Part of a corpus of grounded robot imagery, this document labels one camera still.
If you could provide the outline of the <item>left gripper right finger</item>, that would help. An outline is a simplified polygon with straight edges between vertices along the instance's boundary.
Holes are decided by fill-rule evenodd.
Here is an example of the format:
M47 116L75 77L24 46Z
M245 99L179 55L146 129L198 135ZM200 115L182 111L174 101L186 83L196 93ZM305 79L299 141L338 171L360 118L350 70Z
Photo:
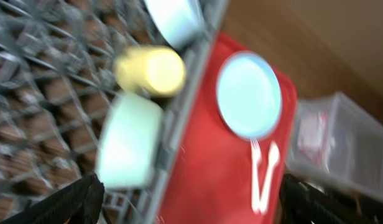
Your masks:
M291 174L282 179L280 202L282 223L286 224L371 224L369 219Z

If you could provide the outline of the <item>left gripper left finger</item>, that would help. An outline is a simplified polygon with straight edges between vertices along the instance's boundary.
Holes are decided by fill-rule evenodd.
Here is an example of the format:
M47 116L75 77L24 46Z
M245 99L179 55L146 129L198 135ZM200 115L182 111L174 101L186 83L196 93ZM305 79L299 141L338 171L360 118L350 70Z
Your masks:
M88 174L0 224L97 224L104 184Z

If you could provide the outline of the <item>white plastic spoon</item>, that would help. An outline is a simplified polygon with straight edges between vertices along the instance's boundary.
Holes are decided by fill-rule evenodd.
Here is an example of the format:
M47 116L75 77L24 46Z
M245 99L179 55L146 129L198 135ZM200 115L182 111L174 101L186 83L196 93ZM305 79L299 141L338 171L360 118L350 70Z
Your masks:
M265 174L265 180L263 184L263 190L260 198L259 209L261 214L266 214L269 206L270 189L272 184L272 178L274 169L277 167L280 161L280 152L278 145L275 141L272 141L269 149L268 165Z

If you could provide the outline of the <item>red sauce packet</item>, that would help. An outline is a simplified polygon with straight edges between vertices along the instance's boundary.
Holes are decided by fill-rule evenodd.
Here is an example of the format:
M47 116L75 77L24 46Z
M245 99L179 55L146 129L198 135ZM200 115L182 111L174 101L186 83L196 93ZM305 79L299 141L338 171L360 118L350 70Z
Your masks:
M298 150L312 162L318 162L323 153L327 120L327 113L322 111L308 113L300 120Z

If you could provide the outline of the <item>white plastic fork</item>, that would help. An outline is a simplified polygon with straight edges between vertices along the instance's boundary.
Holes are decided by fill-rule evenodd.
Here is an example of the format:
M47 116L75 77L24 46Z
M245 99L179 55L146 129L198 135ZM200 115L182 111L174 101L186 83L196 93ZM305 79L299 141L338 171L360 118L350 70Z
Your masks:
M261 162L261 149L257 139L250 139L251 143L251 160L252 160L252 178L251 178L251 208L252 211L259 213L260 204L260 188L258 167Z

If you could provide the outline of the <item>green shallow bowl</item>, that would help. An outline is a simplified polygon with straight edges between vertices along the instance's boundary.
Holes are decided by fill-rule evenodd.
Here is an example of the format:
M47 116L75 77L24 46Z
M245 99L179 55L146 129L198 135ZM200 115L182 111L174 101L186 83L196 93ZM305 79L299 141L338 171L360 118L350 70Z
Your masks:
M110 190L145 187L154 172L164 111L135 93L114 98L99 137L95 173Z

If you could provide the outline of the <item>light blue plate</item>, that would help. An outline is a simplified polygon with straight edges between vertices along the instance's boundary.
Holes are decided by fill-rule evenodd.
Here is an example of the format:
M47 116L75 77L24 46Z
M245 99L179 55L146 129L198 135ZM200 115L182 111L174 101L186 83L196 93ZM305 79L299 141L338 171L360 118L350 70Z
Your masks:
M216 102L228 128L244 139L274 131L282 112L282 93L274 69L250 51L231 54L216 82Z

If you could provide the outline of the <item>yellow plastic cup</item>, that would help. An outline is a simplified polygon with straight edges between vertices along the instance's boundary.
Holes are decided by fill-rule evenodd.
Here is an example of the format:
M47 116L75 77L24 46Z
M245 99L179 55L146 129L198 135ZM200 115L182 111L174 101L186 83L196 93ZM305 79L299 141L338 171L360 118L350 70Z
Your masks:
M118 85L126 91L170 97L184 86L186 66L176 51L165 46L129 47L113 63Z

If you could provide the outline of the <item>light blue small bowl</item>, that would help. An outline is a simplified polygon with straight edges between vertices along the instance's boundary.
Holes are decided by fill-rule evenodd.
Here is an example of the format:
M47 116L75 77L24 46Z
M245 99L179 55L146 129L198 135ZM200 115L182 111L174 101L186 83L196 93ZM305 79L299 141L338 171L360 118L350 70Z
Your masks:
M203 32L199 0L144 0L147 10L166 42L180 50Z

